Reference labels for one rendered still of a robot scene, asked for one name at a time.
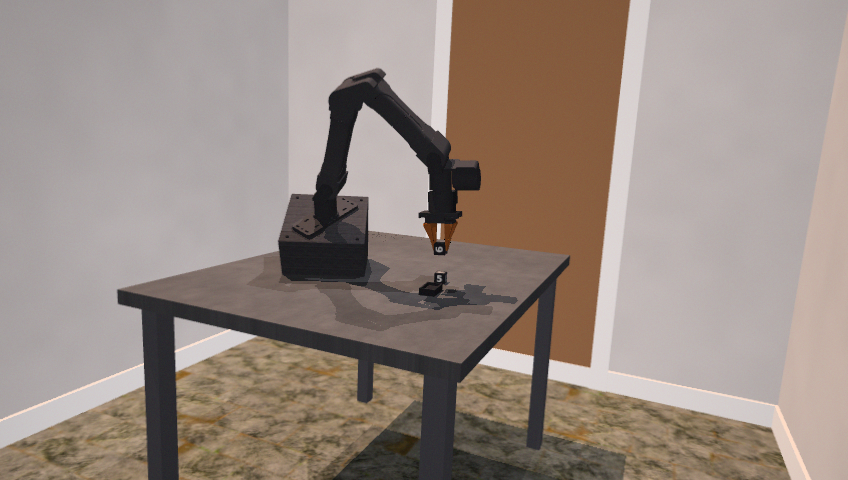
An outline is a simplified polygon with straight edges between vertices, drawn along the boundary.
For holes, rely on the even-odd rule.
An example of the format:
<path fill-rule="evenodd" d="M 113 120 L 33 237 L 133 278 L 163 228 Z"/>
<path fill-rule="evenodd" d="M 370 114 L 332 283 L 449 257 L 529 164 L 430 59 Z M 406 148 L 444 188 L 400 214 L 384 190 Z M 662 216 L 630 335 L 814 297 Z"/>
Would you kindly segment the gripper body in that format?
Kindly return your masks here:
<path fill-rule="evenodd" d="M 443 191 L 441 195 L 437 195 L 437 191 L 429 191 L 429 212 L 418 213 L 418 218 L 425 218 L 425 223 L 453 224 L 459 217 L 462 217 L 462 211 L 452 212 L 452 190 Z"/>

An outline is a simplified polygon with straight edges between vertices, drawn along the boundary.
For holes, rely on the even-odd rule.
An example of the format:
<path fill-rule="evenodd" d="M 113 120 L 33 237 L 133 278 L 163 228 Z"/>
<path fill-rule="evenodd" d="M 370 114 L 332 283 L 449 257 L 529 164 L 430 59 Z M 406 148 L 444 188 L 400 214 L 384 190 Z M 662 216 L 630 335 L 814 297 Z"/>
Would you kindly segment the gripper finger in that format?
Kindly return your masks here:
<path fill-rule="evenodd" d="M 423 223 L 423 226 L 424 226 L 424 228 L 425 228 L 425 230 L 426 230 L 426 232 L 427 232 L 427 234 L 430 238 L 430 241 L 431 241 L 431 244 L 432 244 L 432 247 L 433 247 L 433 250 L 434 250 L 434 243 L 437 242 L 437 223 Z M 433 232 L 431 232 L 431 227 L 434 227 L 434 228 L 432 228 Z"/>
<path fill-rule="evenodd" d="M 445 231 L 445 248 L 446 248 L 446 251 L 449 249 L 449 245 L 450 245 L 451 237 L 452 237 L 452 235 L 453 235 L 453 233 L 454 233 L 454 231 L 455 231 L 455 228 L 456 228 L 457 224 L 458 224 L 458 221 L 456 221 L 456 222 L 455 222 L 455 223 L 453 223 L 453 224 L 444 224 L 444 231 Z M 452 228 L 452 231 L 451 231 L 451 227 L 453 227 L 453 228 Z M 450 234 L 450 236 L 449 236 L 449 233 L 451 233 L 451 234 Z"/>

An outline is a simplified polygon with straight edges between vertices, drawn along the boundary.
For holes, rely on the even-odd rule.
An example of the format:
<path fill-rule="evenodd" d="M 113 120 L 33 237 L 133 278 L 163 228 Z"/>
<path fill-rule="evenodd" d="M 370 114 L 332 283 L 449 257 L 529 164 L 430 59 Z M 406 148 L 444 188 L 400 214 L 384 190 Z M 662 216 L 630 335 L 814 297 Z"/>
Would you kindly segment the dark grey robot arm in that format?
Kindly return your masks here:
<path fill-rule="evenodd" d="M 385 75 L 382 69 L 376 68 L 348 77 L 330 94 L 330 128 L 324 161 L 317 175 L 317 192 L 312 198 L 314 211 L 292 224 L 292 229 L 301 235 L 311 238 L 358 208 L 357 203 L 343 196 L 335 197 L 347 180 L 347 156 L 354 124 L 363 102 L 384 118 L 427 166 L 429 190 L 441 195 L 443 191 L 452 190 L 452 186 L 455 188 L 452 190 L 452 212 L 456 211 L 458 190 L 480 190 L 479 162 L 449 159 L 450 142 L 421 120 L 395 94 L 383 79 Z M 355 80 L 356 77 L 361 78 Z"/>

